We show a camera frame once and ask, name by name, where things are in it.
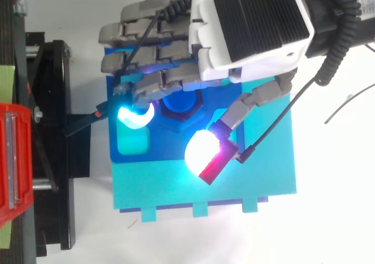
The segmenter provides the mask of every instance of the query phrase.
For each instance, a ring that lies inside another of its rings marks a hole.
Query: white table surface
[[[26,30],[72,48],[72,112],[93,112],[106,100],[99,30],[141,0],[27,1]],[[294,94],[321,63],[302,61]],[[119,214],[112,208],[108,122],[96,123],[91,177],[74,180],[77,242],[64,252],[48,246],[38,264],[375,263],[375,90],[323,124],[349,94],[375,83],[374,63],[368,49],[352,49],[332,84],[314,85],[292,109],[298,193],[270,197],[256,214],[232,205],[194,219],[191,209],[174,209],[159,211],[150,224],[139,212]]]

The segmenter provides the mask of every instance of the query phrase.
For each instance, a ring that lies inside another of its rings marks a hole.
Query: hexagonal nut
[[[179,122],[188,121],[190,118],[192,118],[192,116],[194,116],[194,114],[198,110],[200,110],[203,107],[203,104],[204,104],[202,92],[200,90],[196,90],[195,93],[196,93],[196,101],[194,105],[188,111],[183,112],[183,113],[177,113],[177,112],[169,110],[167,106],[165,105],[163,99],[159,100],[157,104],[159,114],[161,116],[167,117],[169,119],[177,120]]]

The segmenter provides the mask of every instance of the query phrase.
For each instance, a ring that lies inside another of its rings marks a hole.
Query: green tape
[[[0,103],[12,102],[14,71],[14,66],[0,66]]]
[[[12,103],[14,72],[14,66],[0,66],[0,103]],[[9,249],[11,231],[11,221],[0,228],[0,249]]]
[[[11,245],[11,230],[11,221],[5,223],[5,225],[0,228],[0,249],[9,249]]]

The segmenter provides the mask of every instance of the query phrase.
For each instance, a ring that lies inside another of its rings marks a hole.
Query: robotic hand
[[[152,103],[174,92],[275,76],[242,94],[187,146],[187,166],[211,184],[230,160],[244,163],[313,82],[329,84],[349,48],[373,41],[375,14],[361,21],[360,8],[358,0],[146,0],[126,6],[119,23],[101,29],[99,42],[114,51],[101,71],[114,75],[116,101],[126,98],[127,109],[148,109],[148,119]],[[264,135],[238,153],[230,133],[255,106],[289,94],[305,55],[326,60]],[[202,140],[210,141],[211,157],[192,169]]]

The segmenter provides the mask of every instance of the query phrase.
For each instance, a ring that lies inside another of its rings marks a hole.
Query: white glowing ball
[[[120,107],[117,118],[130,129],[139,129],[145,127],[152,120],[154,115],[154,106],[150,104],[148,111],[142,115],[130,111],[127,107]]]
[[[186,166],[199,176],[219,152],[220,141],[214,134],[207,130],[197,131],[186,146]]]

